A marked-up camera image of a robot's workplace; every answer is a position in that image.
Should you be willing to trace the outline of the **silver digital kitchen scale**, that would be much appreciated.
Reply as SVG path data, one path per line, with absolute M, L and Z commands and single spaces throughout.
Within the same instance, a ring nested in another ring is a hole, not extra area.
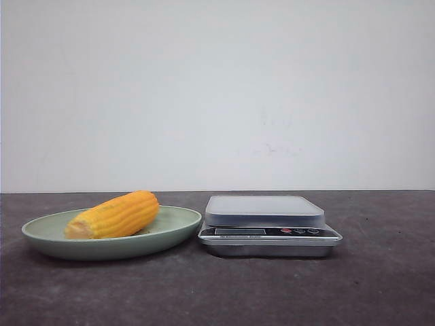
M 198 239 L 220 257 L 325 257 L 343 239 L 302 196 L 212 196 Z

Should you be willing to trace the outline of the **light green plate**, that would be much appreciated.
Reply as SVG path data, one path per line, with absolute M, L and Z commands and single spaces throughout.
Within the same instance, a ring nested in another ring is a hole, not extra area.
M 200 228 L 202 215 L 192 209 L 161 206 L 155 220 L 135 235 L 94 240 L 67 240 L 64 229 L 82 209 L 36 218 L 22 226 L 32 249 L 50 257 L 105 261 L 141 257 L 181 244 Z

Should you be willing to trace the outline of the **yellow corn cob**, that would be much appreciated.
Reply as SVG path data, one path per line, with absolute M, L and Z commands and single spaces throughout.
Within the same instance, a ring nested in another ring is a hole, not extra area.
M 74 217 L 64 229 L 66 239 L 131 236 L 153 222 L 160 204 L 152 192 L 139 190 L 98 204 Z

